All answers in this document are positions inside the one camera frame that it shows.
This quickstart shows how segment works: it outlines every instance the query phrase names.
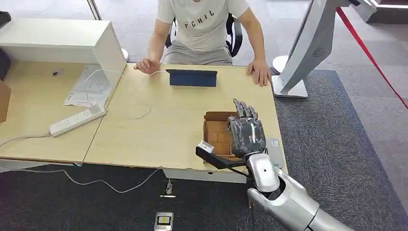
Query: power strip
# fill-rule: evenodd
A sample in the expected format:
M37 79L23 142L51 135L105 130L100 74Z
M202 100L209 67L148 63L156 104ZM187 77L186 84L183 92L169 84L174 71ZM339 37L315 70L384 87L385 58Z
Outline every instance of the power strip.
M60 136L86 123L105 116L107 113L103 105L95 104L87 110L50 125L52 137Z

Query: dark carpet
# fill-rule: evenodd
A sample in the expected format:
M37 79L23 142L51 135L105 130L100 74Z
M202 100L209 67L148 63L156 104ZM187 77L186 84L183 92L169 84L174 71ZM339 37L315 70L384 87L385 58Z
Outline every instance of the dark carpet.
M408 218L334 71L313 71L309 98L276 98L290 175L321 207L356 231L408 230ZM84 165L74 179L104 179L128 189L152 169ZM174 230L284 230L272 217L247 208L245 185L174 181L177 198L160 198L162 171L142 187L118 194L102 183L79 186L63 173L0 174L1 231L148 231L157 211L175 213Z

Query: white t-shirt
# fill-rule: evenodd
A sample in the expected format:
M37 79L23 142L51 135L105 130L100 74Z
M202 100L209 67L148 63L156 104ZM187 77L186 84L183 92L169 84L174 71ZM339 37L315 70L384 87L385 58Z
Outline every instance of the white t-shirt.
M240 17L246 0L159 0L157 19L177 20L176 40L195 51L213 51L225 46L228 13Z

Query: wooden desk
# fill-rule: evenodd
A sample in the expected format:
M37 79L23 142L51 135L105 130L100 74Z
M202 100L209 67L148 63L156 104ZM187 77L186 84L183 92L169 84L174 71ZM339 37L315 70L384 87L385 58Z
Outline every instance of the wooden desk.
M17 62L5 83L12 89L7 120L0 123L0 141L44 134L50 124L84 110L63 106L85 64ZM53 69L63 68L60 76ZM17 140L0 148L0 158L50 162L82 162L101 119L57 138Z
M205 113L235 111L233 98L253 106L266 136L281 140L271 88L253 84L245 67L163 65L166 69L216 70L217 87L172 87L168 73L150 77L128 64L84 162L162 167L170 178L244 181L241 175L204 164L195 155L195 146L203 139ZM152 111L134 119L146 112L146 103Z

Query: black office chair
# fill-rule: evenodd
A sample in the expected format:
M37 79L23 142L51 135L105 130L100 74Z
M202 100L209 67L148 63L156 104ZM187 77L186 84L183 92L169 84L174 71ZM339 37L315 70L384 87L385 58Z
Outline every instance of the black office chair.
M234 24L234 33L232 32L232 24ZM229 13L226 27L227 34L231 37L231 41L227 40L226 43L231 57L234 57L238 54L238 51L240 50L242 45L241 23L236 17L232 16L232 14ZM166 47L168 48L169 46L171 46L171 27L166 39Z

